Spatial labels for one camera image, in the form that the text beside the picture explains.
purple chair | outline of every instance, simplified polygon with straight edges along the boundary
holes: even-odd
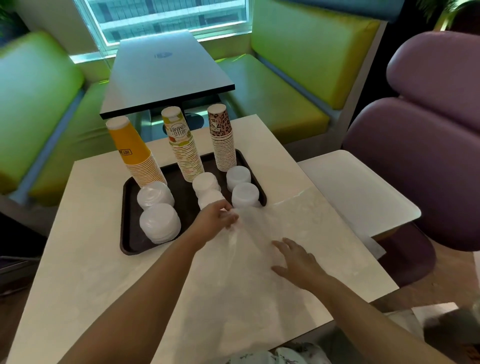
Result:
[[[368,105],[343,148],[415,203],[422,217],[380,244],[399,286],[427,275],[435,250],[480,250],[480,36],[428,32],[387,68],[401,96]]]

blue upholstery trim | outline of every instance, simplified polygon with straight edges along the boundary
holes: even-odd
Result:
[[[321,111],[323,111],[325,114],[327,114],[330,118],[332,118],[334,120],[338,120],[338,117],[340,116],[340,113],[342,112],[342,110],[333,110],[332,107],[330,105],[328,105],[325,101],[322,101],[321,99],[319,99],[314,94],[308,92],[297,81],[295,81],[293,78],[287,76],[285,73],[283,73],[283,71],[281,71],[280,69],[278,69],[277,67],[272,65],[265,58],[263,58],[259,54],[256,54],[256,57],[261,63],[263,63],[265,66],[267,66],[277,76],[279,76],[282,80],[284,80],[286,83],[288,83],[294,89],[296,89],[299,94],[301,94],[303,97],[305,97],[307,100],[309,100],[312,104],[314,104],[316,107],[318,107]]]
[[[67,111],[65,111],[59,123],[55,127],[52,135],[48,138],[42,150],[36,157],[35,162],[33,162],[28,172],[24,175],[22,181],[18,185],[18,189],[9,195],[10,199],[21,205],[25,205],[29,201],[28,191],[30,191],[30,189],[33,187],[38,175],[40,174],[43,166],[48,160],[48,157],[50,157],[53,148],[55,148],[61,135],[63,134],[65,129],[67,129],[67,126],[72,119],[75,111],[77,110],[78,105],[82,101],[84,94],[84,90],[80,89],[78,91],[77,95],[75,96],[71,104],[68,106]]]
[[[405,0],[289,0],[319,8],[395,22]]]

yellow-green cushion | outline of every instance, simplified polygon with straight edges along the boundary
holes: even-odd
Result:
[[[237,116],[257,114],[283,144],[322,134],[329,117],[250,54],[218,62],[235,83],[227,93]]]
[[[107,83],[94,84],[86,92],[67,129],[59,139],[34,186],[28,193],[44,206],[57,205],[76,160],[115,150],[99,116]]]
[[[252,48],[342,109],[380,21],[279,0],[255,0],[253,13]]]
[[[0,51],[0,193],[17,189],[84,77],[47,33]]]

brown serving tray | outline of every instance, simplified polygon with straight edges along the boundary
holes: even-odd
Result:
[[[242,153],[238,149],[235,151],[237,153],[237,165],[245,166],[250,170],[250,173],[252,174],[252,183],[256,185],[260,191],[260,203],[262,206],[265,206],[267,203],[267,196],[265,195],[265,192],[252,173],[252,170],[248,166],[248,163],[243,157]],[[214,154],[205,154],[200,158],[204,165],[205,172],[211,172],[216,176],[218,179],[218,184],[222,189],[223,196],[225,196],[227,201],[231,203],[232,192],[230,192],[227,188],[227,173],[221,172],[217,169]],[[198,199],[195,195],[195,191],[192,188],[192,184],[183,179],[177,163],[162,167],[161,170],[175,199],[174,208],[180,217],[180,234],[182,234],[193,223],[197,217],[197,214],[200,212],[200,208],[198,207]],[[140,228],[139,221],[143,209],[137,203],[138,191],[140,191],[140,187],[137,185],[137,182],[135,182],[133,177],[130,177],[123,185],[120,249],[126,255],[139,254],[145,250],[158,246],[157,244],[153,244]]]

person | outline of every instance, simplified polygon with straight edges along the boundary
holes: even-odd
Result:
[[[180,296],[193,257],[206,242],[238,219],[232,206],[217,201],[204,208],[193,224],[160,258],[85,331],[59,364],[148,364],[158,348]],[[273,245],[286,267],[272,270],[315,295],[336,324],[374,364],[453,364],[434,348],[398,326],[362,300],[342,282],[325,273],[315,257],[289,239]],[[301,355],[288,348],[232,358],[228,363],[329,363],[321,349]]]

